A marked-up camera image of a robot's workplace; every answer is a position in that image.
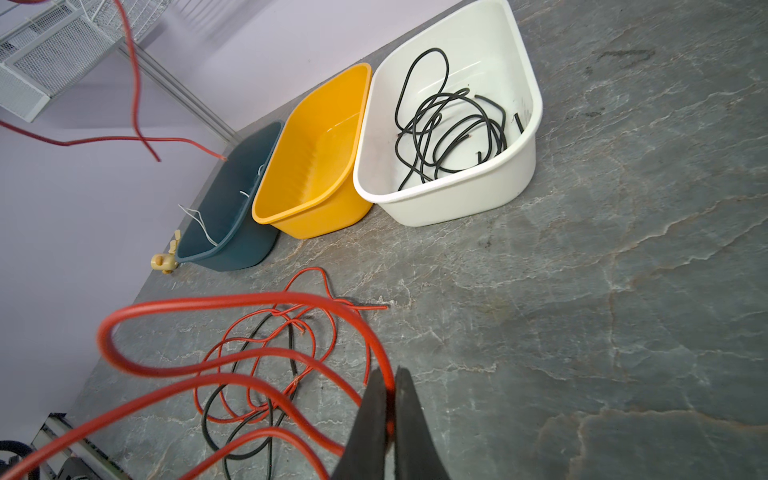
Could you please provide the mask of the yellow plastic bin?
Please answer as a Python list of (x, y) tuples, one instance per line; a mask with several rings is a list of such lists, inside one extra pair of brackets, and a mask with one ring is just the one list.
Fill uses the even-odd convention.
[(308, 94), (288, 117), (251, 206), (252, 218), (296, 239), (349, 227), (372, 203), (353, 167), (372, 80), (356, 64)]

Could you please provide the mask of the yellow toy figure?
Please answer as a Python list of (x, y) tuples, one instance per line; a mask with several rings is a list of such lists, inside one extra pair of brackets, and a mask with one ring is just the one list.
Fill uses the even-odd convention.
[(177, 229), (174, 231), (173, 239), (169, 242), (168, 251), (156, 254), (151, 258), (150, 266), (153, 270), (170, 274), (178, 268), (180, 263), (177, 260), (176, 254), (180, 240), (181, 231)]

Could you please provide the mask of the white plastic bin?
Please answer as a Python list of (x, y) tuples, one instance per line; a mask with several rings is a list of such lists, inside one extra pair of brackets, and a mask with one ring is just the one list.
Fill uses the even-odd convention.
[(543, 100), (506, 1), (476, 1), (377, 67), (356, 191), (425, 226), (505, 205), (531, 182)]

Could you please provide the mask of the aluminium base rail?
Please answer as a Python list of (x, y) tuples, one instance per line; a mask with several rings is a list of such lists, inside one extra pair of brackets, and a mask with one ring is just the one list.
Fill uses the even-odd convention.
[[(73, 429), (64, 413), (51, 413), (30, 444), (1, 441), (1, 475), (34, 451)], [(79, 440), (49, 457), (24, 479), (123, 479), (130, 476), (89, 439)]]

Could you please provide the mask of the white mesh box basket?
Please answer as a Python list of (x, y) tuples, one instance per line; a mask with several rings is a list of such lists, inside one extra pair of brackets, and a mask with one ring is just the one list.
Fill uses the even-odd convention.
[(113, 1), (54, 1), (1, 37), (1, 107), (32, 122), (124, 39)]

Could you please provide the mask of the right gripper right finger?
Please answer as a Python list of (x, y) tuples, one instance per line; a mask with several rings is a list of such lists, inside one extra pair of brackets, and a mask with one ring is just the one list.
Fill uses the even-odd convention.
[(395, 478), (449, 479), (430, 434), (426, 418), (408, 369), (395, 375)]

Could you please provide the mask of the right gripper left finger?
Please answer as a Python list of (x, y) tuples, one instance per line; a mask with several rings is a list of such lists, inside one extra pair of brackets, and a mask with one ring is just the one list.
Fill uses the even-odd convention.
[(381, 480), (387, 448), (387, 390), (380, 369), (374, 370), (344, 452), (332, 480)]

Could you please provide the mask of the teal plastic bin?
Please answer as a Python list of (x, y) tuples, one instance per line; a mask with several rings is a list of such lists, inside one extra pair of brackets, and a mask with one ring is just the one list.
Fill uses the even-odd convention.
[(204, 224), (192, 221), (181, 233), (179, 262), (227, 272), (253, 267), (267, 257), (279, 230), (257, 223), (251, 209), (282, 129), (282, 122), (272, 122), (227, 155), (197, 208)]

